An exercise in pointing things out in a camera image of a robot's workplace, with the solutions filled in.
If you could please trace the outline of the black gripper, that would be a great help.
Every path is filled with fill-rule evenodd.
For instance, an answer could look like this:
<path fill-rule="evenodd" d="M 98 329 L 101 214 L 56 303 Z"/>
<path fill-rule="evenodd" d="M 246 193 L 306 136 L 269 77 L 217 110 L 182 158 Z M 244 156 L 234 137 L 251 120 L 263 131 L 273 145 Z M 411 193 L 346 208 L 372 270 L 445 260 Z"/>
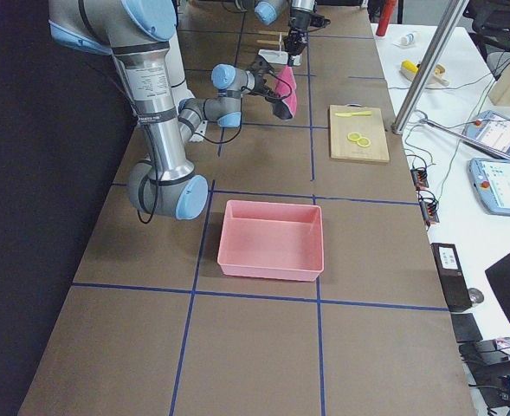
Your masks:
<path fill-rule="evenodd" d="M 249 94 L 260 96 L 271 104 L 283 102 L 287 98 L 287 95 L 280 96 L 276 94 L 267 85 L 265 76 L 272 75 L 274 68 L 265 58 L 255 58 L 248 66 L 248 71 L 254 76 L 254 86 L 248 87 Z"/>
<path fill-rule="evenodd" d="M 285 50 L 288 53 L 287 65 L 294 67 L 297 65 L 297 55 L 301 55 L 307 46 L 307 31 L 290 28 L 283 41 Z"/>

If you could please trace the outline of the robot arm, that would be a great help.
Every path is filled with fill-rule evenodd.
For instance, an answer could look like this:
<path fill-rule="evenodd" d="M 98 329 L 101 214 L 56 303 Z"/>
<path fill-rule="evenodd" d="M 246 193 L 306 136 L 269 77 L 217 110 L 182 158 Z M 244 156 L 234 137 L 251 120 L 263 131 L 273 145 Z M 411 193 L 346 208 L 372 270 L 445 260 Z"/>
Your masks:
<path fill-rule="evenodd" d="M 308 45 L 308 34 L 311 28 L 323 29 L 330 20 L 317 13 L 317 3 L 309 0 L 267 0 L 254 1 L 254 13 L 265 26 L 274 23 L 277 18 L 287 12 L 288 33 L 282 37 L 282 49 L 287 53 L 287 61 L 283 65 L 298 66 L 302 53 Z"/>
<path fill-rule="evenodd" d="M 228 64 L 211 73 L 218 95 L 212 99 L 183 98 L 183 73 L 171 72 L 180 64 L 177 12 L 171 1 L 51 1 L 51 36 L 71 49 L 109 55 L 121 82 L 117 89 L 128 99 L 142 128 L 148 156 L 131 171 L 128 198 L 138 214 L 177 220 L 196 218 L 206 204 L 208 183 L 196 174 L 184 146 L 205 121 L 220 127 L 240 127 L 242 98 L 259 95 L 278 107 L 294 92 L 293 85 L 277 78 L 284 93 L 268 87 L 266 75 L 275 72 L 262 57 L 246 69 Z"/>

